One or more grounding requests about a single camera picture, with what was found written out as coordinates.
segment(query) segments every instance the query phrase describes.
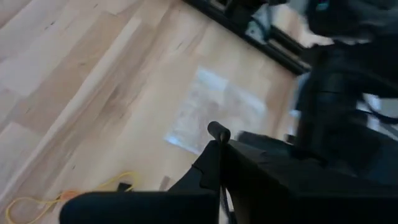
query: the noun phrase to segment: yellow cord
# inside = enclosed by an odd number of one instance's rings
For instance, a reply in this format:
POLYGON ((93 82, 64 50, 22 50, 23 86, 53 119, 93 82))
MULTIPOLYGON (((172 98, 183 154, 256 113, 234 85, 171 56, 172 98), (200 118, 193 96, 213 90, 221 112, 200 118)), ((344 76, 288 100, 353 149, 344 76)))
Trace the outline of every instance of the yellow cord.
MULTIPOLYGON (((108 186, 109 184, 112 184, 113 182, 115 182, 115 181, 117 181, 117 180, 119 180, 119 179, 121 179, 122 177, 125 177, 125 176, 131 176, 131 177, 133 178, 133 180, 136 180, 136 179, 135 179, 136 176, 135 176, 135 173, 134 173, 134 172, 124 172, 124 173, 120 174, 119 176, 113 177, 112 179, 109 179, 109 180, 106 181, 105 183, 99 185, 99 186, 96 187, 93 191, 101 190, 101 189, 103 189, 104 187, 108 186)), ((131 186, 130 188, 128 188, 126 191, 128 192, 128 191, 130 191, 130 190, 132 190, 132 189, 133 189, 133 186, 131 186)), ((76 190, 68 190, 68 191, 62 192, 60 195, 58 195, 58 196, 56 197, 55 200, 48 200, 48 201, 46 201, 46 200, 37 200, 37 199, 32 198, 32 197, 19 197, 19 198, 16 198, 16 199, 13 200, 13 201, 7 206, 7 208, 6 208, 6 220, 7 220, 8 224, 33 224, 33 223, 35 223, 37 220, 41 219, 41 218, 48 212, 48 210, 49 210, 53 205, 55 205, 56 203, 58 203, 58 202, 66 202, 67 200, 72 199, 72 198, 70 198, 70 197, 65 197, 65 195, 66 195, 67 193, 72 194, 72 195, 74 195, 74 196, 77 196, 77 195, 80 195, 80 194, 83 194, 83 193, 86 193, 86 192, 79 192, 79 191, 76 191, 76 190), (45 205, 46 205, 46 208, 43 209, 43 211, 42 211, 35 219, 33 219, 32 221, 27 222, 27 223, 16 223, 16 222, 11 218, 11 209, 12 209, 12 207, 15 205, 15 203, 20 202, 20 201, 22 201, 22 200, 31 200, 31 201, 34 201, 34 202, 39 203, 39 204, 45 204, 45 205)))

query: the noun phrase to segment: floor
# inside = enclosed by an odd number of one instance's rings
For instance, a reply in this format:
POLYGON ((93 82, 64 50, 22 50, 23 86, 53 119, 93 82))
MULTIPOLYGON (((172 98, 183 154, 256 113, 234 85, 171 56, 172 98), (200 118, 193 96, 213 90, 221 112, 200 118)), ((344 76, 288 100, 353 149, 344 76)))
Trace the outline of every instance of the floor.
MULTIPOLYGON (((266 104, 259 133, 281 139, 292 122, 294 76, 181 0, 0 0, 0 15, 2 217, 16 197, 90 190, 127 170, 136 190, 178 180, 197 155, 164 136, 200 67, 266 104)), ((285 6, 275 23, 317 41, 285 6)), ((38 223, 56 223, 61 206, 38 223)))

